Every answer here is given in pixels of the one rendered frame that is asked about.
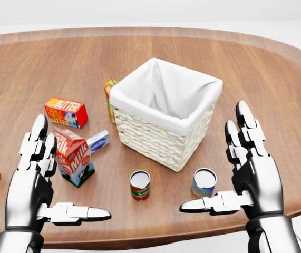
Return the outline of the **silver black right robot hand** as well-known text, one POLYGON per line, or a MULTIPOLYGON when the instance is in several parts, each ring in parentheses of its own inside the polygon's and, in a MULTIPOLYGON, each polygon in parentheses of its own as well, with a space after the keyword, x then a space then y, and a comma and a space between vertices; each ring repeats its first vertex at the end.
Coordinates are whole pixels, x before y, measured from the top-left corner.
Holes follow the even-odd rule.
POLYGON ((237 123, 225 124, 227 159, 234 165, 233 191, 193 199, 179 210, 186 213, 232 214, 244 209, 249 219, 284 212, 283 189, 274 158, 264 147, 265 136, 245 101, 236 105, 237 123))

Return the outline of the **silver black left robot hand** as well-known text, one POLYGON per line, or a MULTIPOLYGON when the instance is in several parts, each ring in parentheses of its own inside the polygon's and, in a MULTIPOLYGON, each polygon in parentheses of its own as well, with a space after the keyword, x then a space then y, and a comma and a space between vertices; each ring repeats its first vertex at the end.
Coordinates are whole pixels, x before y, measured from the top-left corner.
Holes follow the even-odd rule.
POLYGON ((101 208, 79 207, 71 202, 51 205, 50 177, 56 171, 56 137, 48 133, 47 118, 39 114, 31 132, 24 135, 18 168, 14 171, 6 199, 5 228, 41 232, 45 222, 56 226, 79 226, 82 222, 111 219, 101 208))

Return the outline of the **red green tomato sauce can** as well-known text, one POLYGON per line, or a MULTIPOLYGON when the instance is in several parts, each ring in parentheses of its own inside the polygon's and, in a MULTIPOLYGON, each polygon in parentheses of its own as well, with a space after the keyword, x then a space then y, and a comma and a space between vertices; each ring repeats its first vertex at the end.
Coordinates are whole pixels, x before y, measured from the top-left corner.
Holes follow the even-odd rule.
POLYGON ((135 171, 129 179, 132 197, 136 201, 146 200, 150 195, 150 175, 144 170, 135 171))

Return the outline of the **white wicker basket with liner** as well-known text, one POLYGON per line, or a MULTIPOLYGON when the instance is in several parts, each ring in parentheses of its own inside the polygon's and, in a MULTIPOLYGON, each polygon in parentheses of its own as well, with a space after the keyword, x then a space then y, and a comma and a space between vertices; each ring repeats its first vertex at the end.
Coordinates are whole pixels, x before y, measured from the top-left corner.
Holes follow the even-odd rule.
POLYGON ((110 92, 120 141, 180 171, 205 137, 221 79, 149 59, 110 92))

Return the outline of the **red white milk carton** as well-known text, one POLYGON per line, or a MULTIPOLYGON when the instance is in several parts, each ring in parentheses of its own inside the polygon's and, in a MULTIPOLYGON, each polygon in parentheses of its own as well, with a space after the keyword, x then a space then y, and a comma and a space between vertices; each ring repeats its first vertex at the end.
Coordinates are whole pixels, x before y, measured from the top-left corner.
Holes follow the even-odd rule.
POLYGON ((53 133, 57 139, 55 161, 61 176, 76 187, 81 186, 95 173, 86 140, 68 129, 55 127, 53 133))

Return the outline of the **blue yellow soup can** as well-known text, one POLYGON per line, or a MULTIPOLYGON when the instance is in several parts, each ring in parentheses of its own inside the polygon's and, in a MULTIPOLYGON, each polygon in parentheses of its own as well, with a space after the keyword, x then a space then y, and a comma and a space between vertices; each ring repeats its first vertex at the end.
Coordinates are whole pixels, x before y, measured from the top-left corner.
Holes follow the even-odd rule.
POLYGON ((217 176, 211 169, 200 168, 193 175, 191 192, 197 198, 211 197, 216 183, 217 176))

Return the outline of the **blue white cream cheese box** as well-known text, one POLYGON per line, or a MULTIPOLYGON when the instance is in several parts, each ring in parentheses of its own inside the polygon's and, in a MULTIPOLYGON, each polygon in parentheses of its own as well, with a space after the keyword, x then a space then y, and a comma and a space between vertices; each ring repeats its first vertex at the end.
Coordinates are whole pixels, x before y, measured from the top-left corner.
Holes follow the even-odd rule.
POLYGON ((108 130, 103 130, 102 132, 87 139, 86 142, 90 152, 94 153, 110 143, 110 134, 108 130))

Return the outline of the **red yellow butter box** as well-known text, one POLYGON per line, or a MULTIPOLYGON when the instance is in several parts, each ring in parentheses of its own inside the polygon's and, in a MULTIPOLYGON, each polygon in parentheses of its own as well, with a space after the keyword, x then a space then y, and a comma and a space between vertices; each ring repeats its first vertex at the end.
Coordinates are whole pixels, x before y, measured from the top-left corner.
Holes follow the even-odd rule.
POLYGON ((85 104, 65 98, 52 97, 44 105, 51 122, 82 128, 88 121, 85 104))

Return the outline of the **orange juice carton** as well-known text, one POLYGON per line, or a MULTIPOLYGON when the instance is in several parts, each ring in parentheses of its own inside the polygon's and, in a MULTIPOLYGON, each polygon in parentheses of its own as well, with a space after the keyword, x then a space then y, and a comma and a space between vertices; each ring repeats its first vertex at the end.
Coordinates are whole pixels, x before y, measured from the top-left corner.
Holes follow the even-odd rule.
POLYGON ((117 82, 111 77, 110 80, 104 85, 107 110, 109 113, 109 117, 112 120, 112 123, 114 123, 114 124, 115 124, 115 116, 114 116, 114 109, 110 103, 110 92, 116 84, 117 84, 117 82))

